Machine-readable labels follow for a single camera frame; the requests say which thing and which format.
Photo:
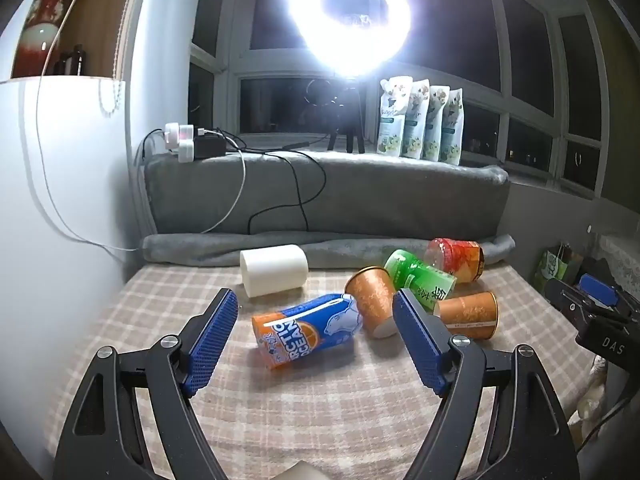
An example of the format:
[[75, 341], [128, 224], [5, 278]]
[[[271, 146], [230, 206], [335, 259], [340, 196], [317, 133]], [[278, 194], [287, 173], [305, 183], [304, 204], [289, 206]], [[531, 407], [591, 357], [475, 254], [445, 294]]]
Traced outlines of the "white plastic cup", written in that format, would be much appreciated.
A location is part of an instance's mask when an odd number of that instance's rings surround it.
[[306, 254], [297, 245], [241, 250], [240, 269], [250, 298], [303, 287], [309, 272]]

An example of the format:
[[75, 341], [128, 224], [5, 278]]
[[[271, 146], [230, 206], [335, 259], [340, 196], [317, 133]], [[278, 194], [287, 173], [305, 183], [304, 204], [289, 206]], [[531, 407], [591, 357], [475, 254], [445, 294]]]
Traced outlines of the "orange paper cup open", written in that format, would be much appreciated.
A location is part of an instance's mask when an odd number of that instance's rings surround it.
[[499, 324], [499, 308], [492, 292], [437, 301], [436, 315], [453, 335], [474, 340], [489, 340]]

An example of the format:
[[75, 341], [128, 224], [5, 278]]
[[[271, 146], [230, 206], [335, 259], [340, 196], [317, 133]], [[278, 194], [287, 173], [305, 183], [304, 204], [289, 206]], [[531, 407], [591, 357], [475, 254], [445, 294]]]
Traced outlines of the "red orange snack cup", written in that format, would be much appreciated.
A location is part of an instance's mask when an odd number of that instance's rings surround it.
[[483, 274], [485, 257], [477, 242], [434, 238], [427, 244], [424, 262], [465, 284], [477, 281]]

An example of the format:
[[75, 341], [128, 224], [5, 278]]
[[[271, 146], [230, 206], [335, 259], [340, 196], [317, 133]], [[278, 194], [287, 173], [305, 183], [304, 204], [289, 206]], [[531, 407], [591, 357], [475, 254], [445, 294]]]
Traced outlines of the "green plastic cup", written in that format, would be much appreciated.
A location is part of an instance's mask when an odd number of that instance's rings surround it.
[[433, 311], [440, 300], [445, 300], [457, 283], [453, 275], [429, 266], [403, 249], [396, 249], [387, 258], [384, 269], [397, 290], [411, 290], [427, 311]]

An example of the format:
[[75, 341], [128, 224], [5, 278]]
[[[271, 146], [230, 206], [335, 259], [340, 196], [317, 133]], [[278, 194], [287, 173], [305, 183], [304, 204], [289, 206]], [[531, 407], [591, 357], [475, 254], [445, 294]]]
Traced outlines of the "blue orange Arctic Ocean cup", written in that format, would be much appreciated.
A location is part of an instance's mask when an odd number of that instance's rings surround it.
[[326, 294], [252, 317], [259, 353], [270, 370], [346, 344], [361, 326], [357, 301], [349, 294]]

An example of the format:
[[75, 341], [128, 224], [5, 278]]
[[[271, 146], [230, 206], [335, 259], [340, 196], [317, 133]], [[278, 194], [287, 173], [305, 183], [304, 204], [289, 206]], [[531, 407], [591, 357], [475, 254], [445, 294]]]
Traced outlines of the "orange paper cup white base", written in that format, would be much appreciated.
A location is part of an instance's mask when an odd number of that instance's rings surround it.
[[396, 289], [382, 266], [356, 272], [346, 283], [345, 292], [356, 299], [363, 326], [372, 338], [384, 339], [397, 333], [392, 311]]

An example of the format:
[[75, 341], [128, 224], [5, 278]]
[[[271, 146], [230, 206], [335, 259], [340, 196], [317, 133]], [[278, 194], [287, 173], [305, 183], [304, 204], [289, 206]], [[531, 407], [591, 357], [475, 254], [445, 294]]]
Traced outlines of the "green box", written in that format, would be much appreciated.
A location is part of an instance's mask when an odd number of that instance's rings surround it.
[[533, 286], [537, 292], [544, 292], [548, 281], [556, 278], [563, 283], [573, 285], [584, 257], [575, 252], [570, 244], [561, 242], [545, 249], [538, 261], [533, 277]]

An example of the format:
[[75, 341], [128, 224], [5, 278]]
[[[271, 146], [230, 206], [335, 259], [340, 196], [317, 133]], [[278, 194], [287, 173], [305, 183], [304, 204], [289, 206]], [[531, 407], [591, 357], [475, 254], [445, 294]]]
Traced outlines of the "plaid table cloth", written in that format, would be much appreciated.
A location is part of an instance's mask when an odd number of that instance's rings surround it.
[[[399, 479], [405, 475], [438, 408], [402, 340], [359, 333], [346, 344], [268, 370], [250, 324], [273, 312], [341, 292], [346, 271], [314, 271], [301, 289], [239, 299], [239, 317], [209, 385], [192, 406], [218, 462], [232, 479], [269, 479], [307, 462], [333, 479]], [[149, 264], [81, 335], [63, 366], [46, 422], [49, 451], [96, 350], [152, 346], [203, 312], [219, 289], [242, 290], [235, 268]], [[492, 348], [528, 344], [538, 354], [563, 410], [574, 412], [590, 386], [593, 356], [576, 344], [573, 326], [512, 266], [487, 269], [459, 296], [492, 292], [499, 324]]]

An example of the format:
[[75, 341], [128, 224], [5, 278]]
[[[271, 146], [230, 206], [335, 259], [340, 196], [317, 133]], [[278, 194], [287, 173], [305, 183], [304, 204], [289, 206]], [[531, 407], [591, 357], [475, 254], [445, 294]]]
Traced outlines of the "white cabinet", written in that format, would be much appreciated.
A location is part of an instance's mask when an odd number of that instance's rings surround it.
[[1, 420], [38, 468], [63, 366], [125, 281], [108, 248], [136, 234], [117, 91], [63, 76], [1, 87]]

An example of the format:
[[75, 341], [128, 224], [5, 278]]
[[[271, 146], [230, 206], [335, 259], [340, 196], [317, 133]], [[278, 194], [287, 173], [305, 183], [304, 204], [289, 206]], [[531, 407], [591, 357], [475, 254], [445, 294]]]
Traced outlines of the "grey sofa backrest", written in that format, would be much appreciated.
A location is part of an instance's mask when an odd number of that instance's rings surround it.
[[337, 152], [227, 155], [144, 170], [157, 232], [295, 231], [430, 240], [498, 232], [510, 193], [500, 167]]

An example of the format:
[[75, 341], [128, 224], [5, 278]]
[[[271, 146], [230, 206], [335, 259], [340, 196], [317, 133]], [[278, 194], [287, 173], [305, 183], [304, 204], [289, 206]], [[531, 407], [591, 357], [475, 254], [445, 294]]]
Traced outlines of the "black tripod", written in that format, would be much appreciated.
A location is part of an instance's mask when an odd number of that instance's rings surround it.
[[305, 89], [305, 101], [319, 111], [326, 123], [329, 152], [335, 150], [339, 136], [344, 136], [348, 154], [366, 152], [363, 104], [355, 81], [311, 79]]

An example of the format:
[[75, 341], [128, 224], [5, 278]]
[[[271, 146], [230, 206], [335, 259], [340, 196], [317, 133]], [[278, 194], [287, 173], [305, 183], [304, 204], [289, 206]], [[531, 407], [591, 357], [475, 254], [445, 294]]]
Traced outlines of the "black power adapter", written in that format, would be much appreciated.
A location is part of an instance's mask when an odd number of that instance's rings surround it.
[[227, 140], [219, 132], [206, 132], [194, 136], [194, 159], [222, 157], [227, 153]]

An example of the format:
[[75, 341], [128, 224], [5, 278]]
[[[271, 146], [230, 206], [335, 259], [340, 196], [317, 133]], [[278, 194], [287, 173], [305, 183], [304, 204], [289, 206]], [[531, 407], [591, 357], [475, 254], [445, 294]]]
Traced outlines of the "white power strip with plugs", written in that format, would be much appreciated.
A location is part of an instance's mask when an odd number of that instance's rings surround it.
[[164, 128], [165, 146], [178, 155], [178, 162], [193, 162], [195, 158], [194, 125], [168, 122]]

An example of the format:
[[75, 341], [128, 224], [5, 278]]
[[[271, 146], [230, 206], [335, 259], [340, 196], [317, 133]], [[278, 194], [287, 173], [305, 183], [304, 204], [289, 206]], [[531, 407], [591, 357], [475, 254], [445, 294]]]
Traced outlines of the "dark bottle on shelf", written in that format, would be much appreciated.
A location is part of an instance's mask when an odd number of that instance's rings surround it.
[[76, 44], [70, 52], [62, 52], [54, 63], [55, 75], [82, 76], [85, 73], [86, 51], [81, 44]]

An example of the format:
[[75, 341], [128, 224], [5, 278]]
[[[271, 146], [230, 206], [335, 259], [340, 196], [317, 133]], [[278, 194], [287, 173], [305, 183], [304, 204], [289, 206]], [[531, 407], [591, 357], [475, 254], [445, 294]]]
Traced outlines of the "red white vase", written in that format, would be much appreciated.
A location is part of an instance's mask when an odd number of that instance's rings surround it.
[[72, 0], [34, 0], [15, 53], [12, 77], [38, 76]]

